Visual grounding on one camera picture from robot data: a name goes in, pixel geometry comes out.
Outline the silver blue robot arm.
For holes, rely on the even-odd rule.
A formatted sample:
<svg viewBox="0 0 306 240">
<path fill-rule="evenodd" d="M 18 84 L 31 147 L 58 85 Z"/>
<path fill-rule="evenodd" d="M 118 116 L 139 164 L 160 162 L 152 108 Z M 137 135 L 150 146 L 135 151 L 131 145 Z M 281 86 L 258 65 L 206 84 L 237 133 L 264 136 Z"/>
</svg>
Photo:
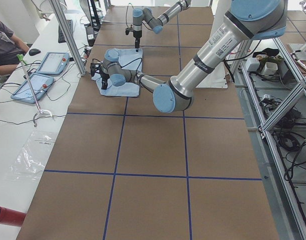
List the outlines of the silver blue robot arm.
<svg viewBox="0 0 306 240">
<path fill-rule="evenodd" d="M 184 69 L 163 82 L 138 70 L 123 69 L 116 49 L 105 52 L 99 73 L 103 82 L 119 87 L 138 84 L 153 94 L 153 103 L 162 113 L 184 111 L 193 103 L 194 89 L 245 40 L 280 37 L 286 29 L 287 1 L 233 0 L 222 25 Z"/>
<path fill-rule="evenodd" d="M 142 37 L 143 23 L 146 23 L 155 34 L 159 34 L 171 19 L 180 12 L 189 9 L 190 6 L 190 0 L 178 0 L 159 17 L 154 17 L 152 10 L 148 7 L 135 8 L 133 9 L 133 23 L 130 28 L 125 30 L 125 34 L 127 35 L 128 32 L 133 33 L 133 37 L 135 38 L 135 50 L 138 51 L 140 48 L 140 39 Z"/>
</svg>

